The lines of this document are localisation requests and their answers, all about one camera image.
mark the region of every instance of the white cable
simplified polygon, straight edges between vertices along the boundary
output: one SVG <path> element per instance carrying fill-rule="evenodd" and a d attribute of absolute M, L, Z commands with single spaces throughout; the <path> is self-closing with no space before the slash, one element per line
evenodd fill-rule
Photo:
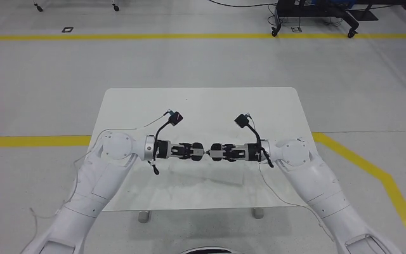
<path fill-rule="evenodd" d="M 278 167 L 283 167 L 283 166 L 279 165 L 279 163 L 280 163 L 280 160 L 275 161 L 275 164 L 276 164 Z M 272 189 L 272 187 L 270 187 L 269 184 L 266 182 L 265 177 L 264 177 L 264 175 L 262 174 L 262 171 L 261 171 L 261 163 L 258 164 L 258 168 L 259 168 L 259 173 L 261 174 L 261 177 L 262 177 L 262 179 L 264 180 L 264 183 L 266 184 L 266 186 L 268 186 L 269 189 L 271 189 L 271 191 L 274 193 L 275 196 L 277 196 L 277 197 L 278 197 L 283 203 L 285 203 L 285 204 L 290 204 L 290 205 L 292 205 L 292 206 L 303 207 L 303 208 L 306 208 L 307 210 L 311 211 L 311 213 L 316 217 L 316 219 L 317 219 L 317 221 L 318 221 L 318 225 L 323 229 L 323 231 L 324 231 L 325 234 L 330 238 L 330 240 L 331 240 L 332 242 L 334 242 L 333 237 L 326 231 L 326 229 L 325 229 L 324 226 L 322 225 L 322 222 L 321 222 L 320 219 L 318 218 L 317 214 L 316 214 L 309 206 L 302 206 L 302 205 L 300 205 L 300 204 L 292 204 L 292 203 L 289 203 L 289 202 L 284 201 L 284 200 L 283 200 L 282 198 L 280 198 L 279 195 Z"/>
<path fill-rule="evenodd" d="M 93 144 L 93 146 L 90 148 L 89 152 L 85 153 L 85 155 L 81 156 L 79 159 L 76 159 L 76 160 L 73 162 L 73 165 L 74 165 L 74 168 L 75 168 L 75 172 L 76 172 L 75 184 L 74 184 L 75 187 L 74 187 L 74 190 L 72 191 L 71 195 L 69 196 L 68 201 L 65 202 L 65 200 L 63 200 L 63 204 L 57 209 L 57 211 L 56 211 L 56 212 L 54 213 L 54 215 L 52 215 L 52 216 L 40 216 L 40 215 L 38 215 L 37 213 L 35 213 L 35 211 L 34 211 L 34 209 L 32 209 L 32 207 L 30 207 L 30 213 L 31 213 L 31 215 L 34 217 L 34 220 L 35 220 L 36 232 L 35 232 L 35 234 L 34 234 L 34 237 L 31 239 L 31 241 L 29 241 L 29 242 L 27 243 L 27 245 L 25 245 L 24 249 L 20 252 L 20 254 L 22 254 L 23 251 L 25 251 L 25 249 L 28 247 L 28 245 L 30 245 L 30 243 L 32 243 L 33 240 L 34 240 L 34 239 L 36 238 L 36 236 L 37 236 L 37 233 L 38 233 L 38 221 L 37 221 L 37 218 L 49 219 L 49 218 L 55 217 L 57 214 L 59 214 L 60 210 L 62 209 L 62 206 L 65 205 L 65 204 L 67 204 L 67 203 L 69 203 L 69 202 L 72 200 L 72 198 L 73 198 L 73 196 L 74 196 L 74 194 L 75 194 L 75 192 L 76 192 L 76 189 L 77 189 L 77 180 L 78 180 L 78 178 L 79 178 L 79 168 L 76 166 L 76 163 L 77 163 L 78 161 L 80 161 L 82 158 L 86 157 L 86 156 L 94 149 L 94 147 L 96 146 L 97 141 L 99 141 L 100 135 L 101 135 L 102 133 L 104 133 L 105 131 L 110 131 L 110 130 L 139 130 L 139 129 L 148 127 L 148 126 L 150 126 L 151 124 L 155 123 L 156 121 L 160 120 L 160 119 L 163 118 L 169 111 L 170 111 L 170 110 L 168 109 L 165 114 L 161 115 L 161 117 L 158 117 L 157 119 L 153 120 L 151 123 L 148 123 L 147 125 L 145 125 L 145 126 L 143 126 L 143 127 L 141 127 L 141 128 L 109 128 L 109 129 L 102 130 L 102 131 L 97 135 L 96 141 L 95 141 L 95 143 Z"/>

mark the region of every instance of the cart wheel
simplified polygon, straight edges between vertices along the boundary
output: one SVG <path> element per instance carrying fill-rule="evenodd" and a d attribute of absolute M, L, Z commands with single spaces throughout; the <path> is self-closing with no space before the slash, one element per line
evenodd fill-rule
<path fill-rule="evenodd" d="M 37 5 L 37 10 L 39 11 L 39 12 L 43 12 L 44 10 L 40 7 L 40 6 L 38 6 Z"/>
<path fill-rule="evenodd" d="M 351 28 L 350 31 L 348 31 L 347 37 L 352 38 L 352 37 L 354 37 L 355 33 L 356 33 L 355 30 Z"/>

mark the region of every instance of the gray floor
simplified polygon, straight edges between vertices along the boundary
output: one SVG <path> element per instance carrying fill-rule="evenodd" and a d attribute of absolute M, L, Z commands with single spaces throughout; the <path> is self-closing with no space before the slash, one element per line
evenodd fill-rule
<path fill-rule="evenodd" d="M 254 1 L 228 1 L 251 4 Z M 0 34 L 269 33 L 264 8 L 226 8 L 203 0 L 1 1 Z M 406 33 L 406 11 L 375 10 L 360 32 Z M 290 33 L 290 26 L 281 32 Z M 303 32 L 343 33 L 304 18 Z M 0 135 L 90 135 L 108 88 L 292 86 L 312 131 L 390 173 L 406 196 L 405 40 L 236 39 L 0 41 Z M 34 233 L 32 206 L 50 214 L 66 198 L 71 163 L 85 147 L 0 149 L 0 253 L 18 253 Z M 381 183 L 323 145 L 320 155 L 353 206 L 406 251 L 406 230 Z M 302 208 L 103 212 L 86 253 L 177 253 L 221 245 L 246 253 L 335 253 Z M 51 221 L 41 220 L 42 232 Z"/>

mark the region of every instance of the black cable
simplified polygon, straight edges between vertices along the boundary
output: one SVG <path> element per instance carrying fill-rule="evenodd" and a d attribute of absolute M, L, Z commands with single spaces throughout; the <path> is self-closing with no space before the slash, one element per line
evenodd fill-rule
<path fill-rule="evenodd" d="M 261 146 L 261 137 L 259 137 L 258 132 L 256 132 L 256 130 L 249 124 L 247 124 L 248 128 L 255 134 L 256 137 L 256 143 Z"/>
<path fill-rule="evenodd" d="M 270 157 L 269 157 L 269 154 L 265 151 L 265 148 L 262 147 L 262 144 L 261 144 L 261 137 L 259 136 L 258 132 L 256 132 L 256 130 L 255 130 L 251 125 L 247 124 L 247 126 L 248 126 L 248 128 L 255 134 L 256 143 L 259 145 L 260 150 L 264 153 L 265 159 L 266 159 L 266 161 L 268 162 L 269 166 L 270 166 L 271 168 L 273 168 L 273 164 L 272 164 L 272 162 L 271 162 L 271 159 L 270 159 Z"/>
<path fill-rule="evenodd" d="M 257 6 L 266 6 L 266 5 L 277 5 L 275 3 L 272 4 L 254 4 L 254 5 L 230 5 L 230 4 L 223 4 L 223 3 L 219 3 L 213 0 L 208 0 L 209 2 L 215 3 L 215 4 L 219 4 L 219 5 L 223 5 L 223 6 L 228 6 L 228 7 L 257 7 Z"/>
<path fill-rule="evenodd" d="M 157 133 L 155 134 L 155 138 L 154 138 L 154 151 L 152 153 L 152 160 L 154 161 L 154 164 L 151 164 L 150 161 L 148 161 L 148 163 L 152 166 L 152 168 L 154 169 L 154 173 L 156 175 L 159 175 L 159 170 L 157 169 L 155 162 L 156 162 L 156 156 L 157 156 L 157 151 L 158 151 L 158 145 L 157 145 L 157 140 L 158 140 L 158 135 L 160 133 L 160 131 L 162 131 L 163 128 L 165 128 L 168 124 L 170 124 L 171 121 L 168 120 L 166 123 L 164 123 L 164 125 L 162 125 L 158 130 Z"/>
<path fill-rule="evenodd" d="M 252 125 L 254 125 L 254 130 L 256 130 L 256 128 L 255 128 L 255 123 L 254 123 L 254 119 L 253 119 L 251 116 L 248 116 L 248 117 L 251 119 Z"/>

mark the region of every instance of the black cable on floor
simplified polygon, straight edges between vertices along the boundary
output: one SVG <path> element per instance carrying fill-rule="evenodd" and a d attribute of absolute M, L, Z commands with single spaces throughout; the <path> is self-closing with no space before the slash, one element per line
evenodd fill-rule
<path fill-rule="evenodd" d="M 254 4 L 254 5 L 230 5 L 230 4 L 223 4 L 223 3 L 219 3 L 213 0 L 208 0 L 209 2 L 215 3 L 215 4 L 219 4 L 222 6 L 228 6 L 228 7 L 257 7 L 257 6 L 266 6 L 266 5 L 277 5 L 276 3 L 272 3 L 272 4 Z"/>

